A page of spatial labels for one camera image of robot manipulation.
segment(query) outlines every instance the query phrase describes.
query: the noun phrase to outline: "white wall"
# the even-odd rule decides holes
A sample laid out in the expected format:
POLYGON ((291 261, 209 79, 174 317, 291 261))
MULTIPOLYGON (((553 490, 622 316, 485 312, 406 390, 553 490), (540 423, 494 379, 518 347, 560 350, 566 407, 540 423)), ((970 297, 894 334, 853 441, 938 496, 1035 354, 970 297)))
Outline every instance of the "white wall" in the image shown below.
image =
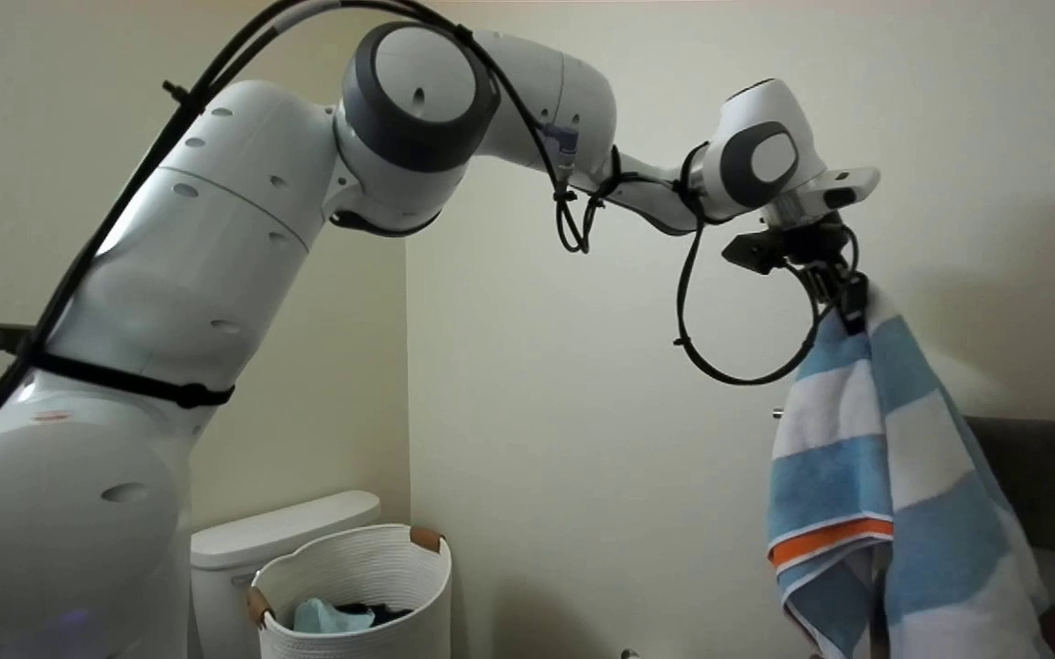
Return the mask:
MULTIPOLYGON (((846 218, 958 404, 1055 416, 1055 2, 445 7, 601 66, 617 144, 662 166, 730 90, 792 79, 830 166, 883 166, 846 218)), ((456 546, 465 655, 803 655, 763 560, 782 385, 719 386, 671 347, 682 252, 608 213, 564 256, 540 177, 490 159, 411 240, 415 517, 456 546)), ((693 316, 746 372, 803 334, 782 278, 719 261, 693 316)))
MULTIPOLYGON (((172 100, 258 0, 0 0, 0 317, 28 321, 172 100)), ((365 15, 313 22, 258 78, 332 103, 365 15)), ((329 231, 192 452, 192 519, 336 488, 406 517, 401 246, 329 231)))

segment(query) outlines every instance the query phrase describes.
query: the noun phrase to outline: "towel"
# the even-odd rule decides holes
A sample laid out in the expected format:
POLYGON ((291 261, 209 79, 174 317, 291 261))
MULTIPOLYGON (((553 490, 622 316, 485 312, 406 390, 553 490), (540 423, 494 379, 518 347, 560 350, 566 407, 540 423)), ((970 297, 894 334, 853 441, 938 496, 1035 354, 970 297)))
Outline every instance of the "towel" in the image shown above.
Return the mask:
POLYGON ((1047 591, 979 439, 871 285, 868 330, 829 316, 774 447, 769 560, 822 659, 1045 659, 1047 591))

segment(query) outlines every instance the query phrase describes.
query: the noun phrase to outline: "orange stripe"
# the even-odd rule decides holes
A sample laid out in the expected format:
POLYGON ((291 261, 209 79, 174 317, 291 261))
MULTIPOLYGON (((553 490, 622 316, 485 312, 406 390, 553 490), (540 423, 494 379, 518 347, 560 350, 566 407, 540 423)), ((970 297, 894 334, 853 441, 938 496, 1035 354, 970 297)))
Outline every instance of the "orange stripe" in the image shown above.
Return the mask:
POLYGON ((774 556, 774 568, 778 568, 778 563, 810 556, 822 546, 837 546, 837 541, 860 537, 860 533, 894 533, 894 523, 891 519, 846 519, 846 523, 816 526, 816 529, 796 533, 788 541, 776 541, 769 549, 769 556, 774 556))

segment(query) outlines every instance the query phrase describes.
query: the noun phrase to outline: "toilet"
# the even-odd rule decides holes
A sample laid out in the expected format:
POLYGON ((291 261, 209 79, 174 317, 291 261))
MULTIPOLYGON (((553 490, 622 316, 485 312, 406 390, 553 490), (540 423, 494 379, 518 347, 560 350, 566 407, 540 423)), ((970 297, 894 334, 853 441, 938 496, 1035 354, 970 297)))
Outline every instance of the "toilet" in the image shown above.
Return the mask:
POLYGON ((296 546, 372 523, 379 496, 369 490, 341 490, 290 510, 202 526, 191 533, 192 584, 192 653, 202 659, 258 659, 255 631, 244 616, 244 584, 253 573, 296 546))

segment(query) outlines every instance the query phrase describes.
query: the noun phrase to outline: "striped towel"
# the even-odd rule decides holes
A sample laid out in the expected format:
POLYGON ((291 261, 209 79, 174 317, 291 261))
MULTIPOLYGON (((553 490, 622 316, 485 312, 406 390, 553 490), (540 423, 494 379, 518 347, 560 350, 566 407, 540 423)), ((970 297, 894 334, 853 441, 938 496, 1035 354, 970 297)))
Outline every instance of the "striped towel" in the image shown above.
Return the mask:
POLYGON ((965 422, 891 301, 868 334, 822 317, 776 429, 769 560, 782 610, 816 653, 891 659, 1040 659, 1052 646, 1032 549, 965 422))

